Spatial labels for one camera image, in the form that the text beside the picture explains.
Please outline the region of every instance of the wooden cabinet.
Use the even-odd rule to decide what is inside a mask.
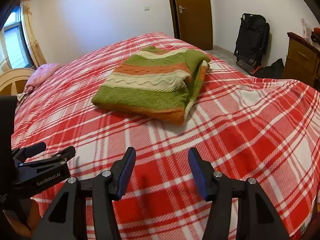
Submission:
[[[283,79],[296,79],[314,88],[319,88],[320,51],[294,33],[290,38]]]

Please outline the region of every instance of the gray floor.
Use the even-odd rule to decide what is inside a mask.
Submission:
[[[240,68],[236,62],[237,62],[237,58],[236,56],[233,55],[232,52],[220,48],[219,46],[213,46],[212,50],[207,50],[207,53],[211,54],[214,57],[217,57],[225,62],[227,62],[230,66],[234,67],[236,70],[238,70],[239,72],[248,75],[248,73],[243,70],[242,68]]]

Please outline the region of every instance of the drawer handle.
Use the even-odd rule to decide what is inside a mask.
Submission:
[[[309,60],[309,58],[308,58],[306,55],[302,54],[301,52],[297,51],[297,53],[298,53],[299,55],[303,56],[304,58],[306,58],[307,60]]]

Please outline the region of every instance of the pink pillow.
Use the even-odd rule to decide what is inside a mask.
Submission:
[[[23,92],[31,93],[36,90],[61,67],[58,63],[41,65],[28,79]]]

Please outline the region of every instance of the bed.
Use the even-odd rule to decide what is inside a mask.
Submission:
[[[62,67],[34,91],[16,114],[12,147],[44,141],[48,158],[74,146],[70,173],[92,178],[127,147],[137,161],[127,194],[114,202],[122,239],[201,239],[211,203],[197,193],[187,152],[231,178],[255,177],[294,237],[310,221],[319,184],[320,93],[295,80],[262,80],[211,57],[196,105],[183,126],[99,109],[91,103],[123,60],[146,46],[195,48],[151,33],[98,49]],[[44,213],[62,183],[36,195]],[[87,200],[87,230],[94,239]],[[233,202],[229,239],[236,234]]]

